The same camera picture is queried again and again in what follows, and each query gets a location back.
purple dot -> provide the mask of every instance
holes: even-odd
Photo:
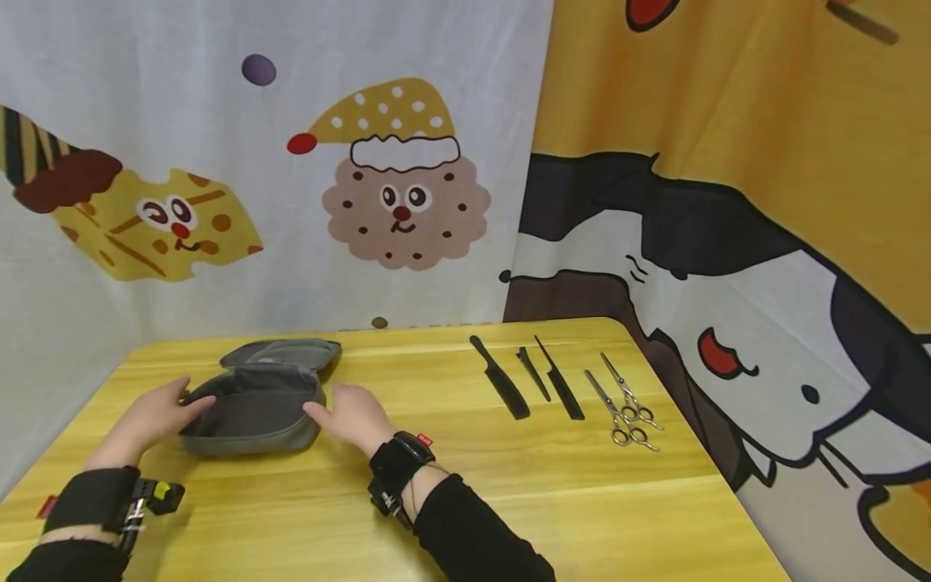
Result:
[[[242,75],[253,85],[269,85],[277,74],[275,64],[264,55],[249,55],[242,61]]]

white curtain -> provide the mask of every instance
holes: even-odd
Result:
[[[0,4],[0,496],[140,345],[500,321],[551,9]]]

yellow curtain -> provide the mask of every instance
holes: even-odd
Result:
[[[625,323],[796,579],[931,579],[929,61],[924,1],[556,2],[506,319]],[[714,196],[742,222],[695,224]],[[765,258],[664,264],[719,235]]]

yellow hat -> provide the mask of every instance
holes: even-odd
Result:
[[[307,154],[318,143],[351,143],[354,163],[380,171],[435,168],[460,155],[446,103],[435,87],[415,77],[345,96],[293,136],[288,150]]]

person's arm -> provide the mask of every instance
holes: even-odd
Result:
[[[372,458],[398,430],[371,392],[333,387],[333,412],[314,402],[304,410],[333,436]],[[420,545],[451,581],[556,579],[549,563],[515,535],[459,475],[435,463],[421,467],[401,493]]]
[[[138,397],[90,455],[84,471],[137,467],[146,451],[178,434],[216,401],[207,397],[180,406],[179,396],[189,381],[179,378]],[[129,564],[129,555],[117,547],[119,541],[119,534],[104,531],[99,523],[47,531],[7,582],[118,582]]]

